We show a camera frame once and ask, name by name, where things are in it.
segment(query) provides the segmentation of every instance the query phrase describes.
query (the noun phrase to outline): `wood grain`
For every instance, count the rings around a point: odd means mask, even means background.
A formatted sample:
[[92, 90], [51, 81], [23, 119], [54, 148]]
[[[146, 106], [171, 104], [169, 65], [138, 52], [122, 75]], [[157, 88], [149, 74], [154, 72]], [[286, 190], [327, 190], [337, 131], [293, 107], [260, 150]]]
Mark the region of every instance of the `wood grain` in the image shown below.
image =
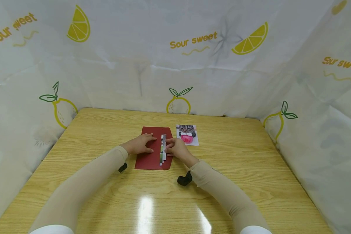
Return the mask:
[[[141, 133], [142, 126], [197, 125], [200, 146], [190, 152], [239, 185], [258, 205], [273, 233], [331, 233], [274, 147], [261, 123], [197, 115], [82, 109], [0, 219], [0, 234], [27, 233], [52, 192], [107, 150]], [[176, 183], [186, 167], [114, 173], [84, 205], [77, 234], [233, 233], [230, 217], [194, 183]]]

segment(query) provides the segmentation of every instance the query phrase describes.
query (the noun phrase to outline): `fabric wall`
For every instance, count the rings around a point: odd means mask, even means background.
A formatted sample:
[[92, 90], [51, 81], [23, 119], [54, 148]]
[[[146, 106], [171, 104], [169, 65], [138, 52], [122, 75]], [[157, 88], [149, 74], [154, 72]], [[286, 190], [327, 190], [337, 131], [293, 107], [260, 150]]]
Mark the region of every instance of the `fabric wall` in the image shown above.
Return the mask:
[[85, 107], [260, 119], [351, 234], [351, 0], [0, 0], [0, 216]]

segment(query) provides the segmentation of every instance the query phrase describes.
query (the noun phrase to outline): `beige sleeve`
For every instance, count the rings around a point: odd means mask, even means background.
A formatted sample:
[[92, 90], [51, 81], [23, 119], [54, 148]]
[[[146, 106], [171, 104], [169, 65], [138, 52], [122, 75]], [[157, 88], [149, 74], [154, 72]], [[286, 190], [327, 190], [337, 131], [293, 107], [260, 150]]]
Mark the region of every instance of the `beige sleeve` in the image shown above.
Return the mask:
[[59, 224], [75, 232], [78, 213], [84, 202], [124, 163], [128, 153], [117, 146], [97, 157], [65, 180], [50, 196], [30, 228]]
[[228, 212], [236, 234], [247, 226], [260, 226], [269, 230], [256, 204], [231, 180], [204, 161], [193, 165], [190, 172], [196, 185], [211, 194]]

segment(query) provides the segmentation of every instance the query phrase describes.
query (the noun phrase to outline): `cat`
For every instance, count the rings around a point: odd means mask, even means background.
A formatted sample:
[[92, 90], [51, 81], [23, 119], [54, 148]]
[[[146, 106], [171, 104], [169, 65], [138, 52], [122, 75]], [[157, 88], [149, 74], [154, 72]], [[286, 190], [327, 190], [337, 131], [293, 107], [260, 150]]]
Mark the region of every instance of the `cat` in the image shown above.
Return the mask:
[[197, 136], [197, 134], [195, 133], [195, 128], [192, 125], [180, 125], [177, 128], [179, 129], [179, 136], [181, 136], [181, 133], [191, 133], [192, 137]]

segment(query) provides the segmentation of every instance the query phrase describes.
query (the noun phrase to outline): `squiggle line print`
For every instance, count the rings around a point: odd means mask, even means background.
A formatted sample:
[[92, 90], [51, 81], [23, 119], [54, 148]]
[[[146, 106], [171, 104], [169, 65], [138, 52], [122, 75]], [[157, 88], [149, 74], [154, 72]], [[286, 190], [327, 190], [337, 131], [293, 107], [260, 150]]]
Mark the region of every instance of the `squiggle line print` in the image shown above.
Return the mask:
[[206, 46], [206, 47], [204, 47], [201, 51], [200, 50], [198, 50], [198, 49], [193, 49], [192, 51], [190, 51], [190, 53], [188, 53], [188, 54], [186, 54], [186, 53], [182, 53], [183, 55], [186, 55], [186, 56], [189, 56], [190, 54], [192, 54], [194, 51], [197, 51], [197, 52], [203, 52], [205, 49], [210, 49], [209, 48], [209, 46]]
[[35, 30], [31, 31], [29, 37], [25, 37], [25, 36], [23, 37], [24, 40], [23, 40], [22, 44], [13, 44], [13, 47], [17, 47], [17, 46], [23, 47], [23, 46], [25, 46], [26, 45], [26, 40], [25, 39], [30, 40], [33, 37], [34, 33], [39, 33], [39, 32], [35, 31]]
[[333, 76], [333, 78], [336, 80], [336, 81], [345, 81], [345, 80], [350, 80], [351, 81], [351, 77], [345, 77], [345, 78], [337, 78], [335, 76], [334, 73], [330, 73], [330, 74], [326, 74], [326, 72], [324, 71], [324, 76]]

